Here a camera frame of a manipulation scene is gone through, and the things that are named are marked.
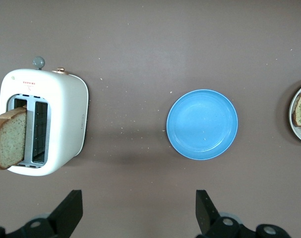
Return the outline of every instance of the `toaster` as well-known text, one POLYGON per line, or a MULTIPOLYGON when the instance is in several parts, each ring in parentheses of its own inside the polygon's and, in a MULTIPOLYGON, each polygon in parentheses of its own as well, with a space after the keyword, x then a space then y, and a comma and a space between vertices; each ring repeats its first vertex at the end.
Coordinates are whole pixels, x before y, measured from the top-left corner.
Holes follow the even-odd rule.
POLYGON ((41 70, 44 60, 34 59, 38 69, 8 73, 0 88, 0 114, 27 105, 24 159, 8 170, 29 176, 53 173, 83 147, 88 89, 78 76, 58 68, 41 70))

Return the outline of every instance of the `plate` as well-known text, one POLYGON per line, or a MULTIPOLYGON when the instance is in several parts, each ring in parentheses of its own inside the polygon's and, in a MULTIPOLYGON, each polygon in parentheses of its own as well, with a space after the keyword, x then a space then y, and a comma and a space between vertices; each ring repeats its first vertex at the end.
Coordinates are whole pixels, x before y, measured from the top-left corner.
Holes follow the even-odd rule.
POLYGON ((301 140, 301 127, 294 126, 293 119, 292 119, 293 111, 294 111, 294 106, 295 106, 295 101, 296 101, 296 98, 297 98, 297 96, 298 96, 299 93, 301 93, 301 89, 299 89, 299 91, 295 94, 293 100, 290 103, 290 107, 289 107, 289 123, 290 123, 290 126, 291 126, 292 130, 294 131, 295 135, 301 140))
POLYGON ((172 146, 183 156, 208 160, 219 156, 234 141, 238 116, 221 93, 200 89, 180 97, 167 118, 172 146))

